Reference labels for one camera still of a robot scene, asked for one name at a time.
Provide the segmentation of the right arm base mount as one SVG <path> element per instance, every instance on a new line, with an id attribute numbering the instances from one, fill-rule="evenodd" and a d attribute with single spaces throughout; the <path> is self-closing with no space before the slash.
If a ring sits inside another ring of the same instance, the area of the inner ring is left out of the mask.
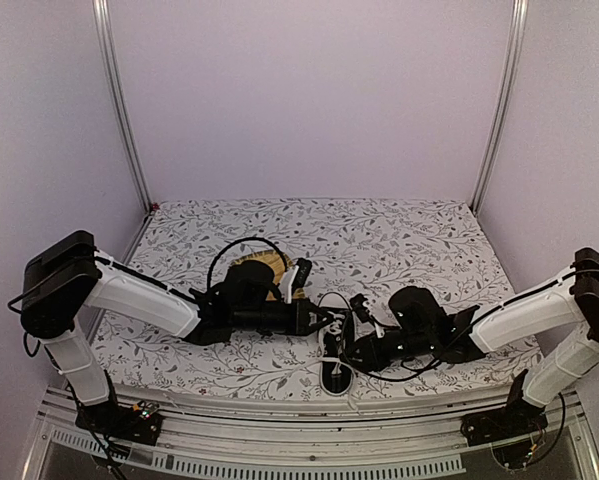
<path id="1" fill-rule="evenodd" d="M 539 432 L 547 426 L 544 407 L 520 401 L 463 416 L 460 433 L 469 446 L 477 446 Z"/>

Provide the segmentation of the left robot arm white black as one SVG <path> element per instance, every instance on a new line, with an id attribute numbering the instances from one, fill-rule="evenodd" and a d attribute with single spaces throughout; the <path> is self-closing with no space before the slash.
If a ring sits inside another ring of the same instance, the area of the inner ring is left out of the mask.
<path id="1" fill-rule="evenodd" d="M 230 266 L 222 281 L 208 280 L 205 290 L 182 292 L 116 261 L 91 233 L 78 230 L 27 263 L 23 290 L 7 307 L 49 352 L 90 419 L 117 434 L 128 415 L 78 325 L 81 308 L 125 315 L 200 346 L 226 342 L 236 330 L 304 337 L 331 325 L 331 311 L 294 296 L 311 262 L 282 267 L 275 274 L 263 261 L 247 259 Z"/>

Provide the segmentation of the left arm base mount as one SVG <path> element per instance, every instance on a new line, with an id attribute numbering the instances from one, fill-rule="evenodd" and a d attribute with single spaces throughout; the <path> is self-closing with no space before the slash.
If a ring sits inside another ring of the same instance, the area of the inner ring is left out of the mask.
<path id="1" fill-rule="evenodd" d="M 164 417 L 145 406 L 125 407 L 112 402 L 78 408 L 75 425 L 114 439 L 155 446 Z"/>

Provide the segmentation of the black white canvas sneaker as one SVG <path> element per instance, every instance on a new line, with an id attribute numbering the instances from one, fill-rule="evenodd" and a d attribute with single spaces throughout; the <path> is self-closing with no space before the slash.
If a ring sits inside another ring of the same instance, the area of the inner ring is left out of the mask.
<path id="1" fill-rule="evenodd" d="M 330 397 L 344 399 L 347 407 L 358 414 L 359 407 L 353 396 L 357 373 L 345 354 L 345 348 L 355 340 L 355 315 L 349 301 L 338 292 L 325 293 L 317 305 L 328 308 L 337 321 L 336 338 L 317 336 L 320 387 Z"/>

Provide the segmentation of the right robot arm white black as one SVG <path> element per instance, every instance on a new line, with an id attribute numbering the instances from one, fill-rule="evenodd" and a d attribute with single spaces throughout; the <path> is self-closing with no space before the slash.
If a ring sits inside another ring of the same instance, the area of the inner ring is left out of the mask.
<path id="1" fill-rule="evenodd" d="M 379 372 L 397 359 L 432 355 L 445 364 L 469 363 L 502 347 L 553 328 L 572 331 L 538 365 L 514 381 L 496 427 L 516 436 L 563 389 L 599 364 L 599 253 L 582 248 L 555 277 L 490 308 L 473 306 L 447 313 L 433 294 L 407 286 L 389 299 L 398 322 L 346 348 L 352 365 Z"/>

